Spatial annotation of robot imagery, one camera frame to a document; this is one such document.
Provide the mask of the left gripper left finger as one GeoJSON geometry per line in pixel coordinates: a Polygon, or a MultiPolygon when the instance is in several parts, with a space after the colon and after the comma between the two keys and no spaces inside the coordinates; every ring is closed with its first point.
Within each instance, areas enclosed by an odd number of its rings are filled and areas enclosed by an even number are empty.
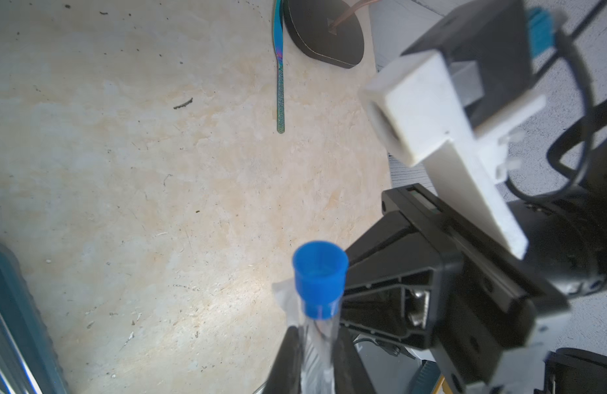
{"type": "Polygon", "coordinates": [[[299,327],[290,326],[263,389],[264,394],[300,394],[303,344],[299,327]]]}

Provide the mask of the teal plastic tray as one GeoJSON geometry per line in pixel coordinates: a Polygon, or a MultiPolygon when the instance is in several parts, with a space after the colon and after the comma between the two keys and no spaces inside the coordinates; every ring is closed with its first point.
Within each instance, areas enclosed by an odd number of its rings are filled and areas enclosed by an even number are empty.
{"type": "Polygon", "coordinates": [[[19,261],[0,243],[0,393],[69,391],[19,261]]]}

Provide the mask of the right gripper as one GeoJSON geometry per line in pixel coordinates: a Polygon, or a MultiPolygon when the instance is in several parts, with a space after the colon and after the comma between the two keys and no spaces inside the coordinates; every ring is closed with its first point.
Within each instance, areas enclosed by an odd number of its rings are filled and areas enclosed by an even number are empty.
{"type": "Polygon", "coordinates": [[[531,393],[569,321],[566,297],[424,187],[386,190],[382,201],[388,213],[347,249],[346,284],[364,287],[344,292],[340,323],[432,346],[455,393],[531,393]],[[459,272],[432,287],[449,262],[459,272]]]}

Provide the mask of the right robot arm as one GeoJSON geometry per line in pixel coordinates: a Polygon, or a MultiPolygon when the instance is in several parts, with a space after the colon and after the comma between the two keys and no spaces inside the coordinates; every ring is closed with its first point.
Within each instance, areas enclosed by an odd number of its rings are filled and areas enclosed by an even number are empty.
{"type": "Polygon", "coordinates": [[[386,190],[383,216],[349,247],[340,323],[428,350],[456,393],[520,392],[531,364],[569,321],[569,302],[607,291],[607,100],[580,85],[584,114],[556,141],[582,140],[569,185],[503,202],[472,147],[457,95],[370,93],[380,137],[413,143],[444,178],[386,190]]]}

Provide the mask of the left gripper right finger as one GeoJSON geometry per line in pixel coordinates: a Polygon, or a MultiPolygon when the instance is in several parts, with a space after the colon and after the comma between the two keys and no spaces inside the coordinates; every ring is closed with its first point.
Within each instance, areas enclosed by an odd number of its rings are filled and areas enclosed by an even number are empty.
{"type": "Polygon", "coordinates": [[[334,355],[336,394],[374,394],[375,389],[353,343],[339,339],[334,355]]]}

